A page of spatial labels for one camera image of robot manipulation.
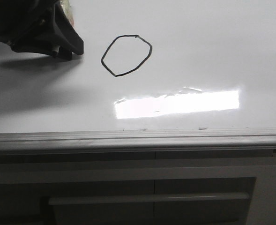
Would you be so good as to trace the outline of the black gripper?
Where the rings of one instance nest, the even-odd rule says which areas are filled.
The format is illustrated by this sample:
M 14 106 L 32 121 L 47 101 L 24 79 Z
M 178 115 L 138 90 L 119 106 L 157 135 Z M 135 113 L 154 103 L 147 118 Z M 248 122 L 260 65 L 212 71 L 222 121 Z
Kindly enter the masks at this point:
M 37 40 L 46 34 L 54 15 L 61 44 Z M 71 60 L 72 53 L 83 55 L 84 42 L 74 28 L 70 2 L 56 0 L 0 0 L 0 42 L 16 53 L 38 53 L 52 56 L 52 48 L 60 46 L 58 59 Z

